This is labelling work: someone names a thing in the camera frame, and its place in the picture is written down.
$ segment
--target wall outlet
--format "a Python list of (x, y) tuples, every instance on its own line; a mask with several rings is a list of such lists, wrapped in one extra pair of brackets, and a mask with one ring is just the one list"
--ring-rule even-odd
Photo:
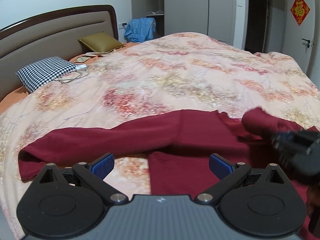
[(125, 26), (127, 25), (127, 23), (119, 23), (118, 24), (118, 29), (123, 29)]

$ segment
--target cushion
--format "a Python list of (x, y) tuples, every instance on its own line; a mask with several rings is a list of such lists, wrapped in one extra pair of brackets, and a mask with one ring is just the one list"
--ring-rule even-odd
[(32, 93), (48, 82), (75, 70), (77, 64), (60, 57), (49, 57), (36, 61), (17, 71), (16, 75), (26, 89)]
[(95, 33), (78, 39), (93, 52), (111, 52), (114, 49), (124, 47), (115, 38), (102, 33)]

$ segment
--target comforter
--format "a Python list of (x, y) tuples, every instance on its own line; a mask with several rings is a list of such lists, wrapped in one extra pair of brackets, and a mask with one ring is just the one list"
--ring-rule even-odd
[[(198, 33), (176, 33), (115, 52), (88, 65), (89, 75), (52, 81), (0, 115), (0, 202), (16, 238), (15, 215), (30, 185), (18, 152), (65, 127), (110, 129), (125, 121), (180, 109), (219, 110), (241, 118), (261, 106), (304, 128), (320, 127), (320, 92), (289, 56), (251, 54)], [(117, 159), (105, 179), (128, 196), (150, 192), (145, 156)]]

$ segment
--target houndstooth pillow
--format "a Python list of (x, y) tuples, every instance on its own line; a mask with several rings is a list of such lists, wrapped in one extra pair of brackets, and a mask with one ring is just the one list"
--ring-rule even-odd
[(76, 66), (77, 64), (60, 57), (49, 57), (23, 67), (17, 71), (16, 75), (26, 89), (32, 93), (57, 77), (75, 70)]

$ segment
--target blue gripper pad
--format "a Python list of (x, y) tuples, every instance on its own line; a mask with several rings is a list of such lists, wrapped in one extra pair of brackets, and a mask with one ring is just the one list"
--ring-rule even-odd
[(109, 154), (102, 160), (99, 160), (94, 164), (90, 171), (100, 179), (104, 179), (115, 167), (115, 158), (112, 154)]
[(234, 171), (233, 166), (226, 163), (216, 155), (212, 154), (209, 159), (210, 171), (218, 177), (218, 179), (223, 179)]

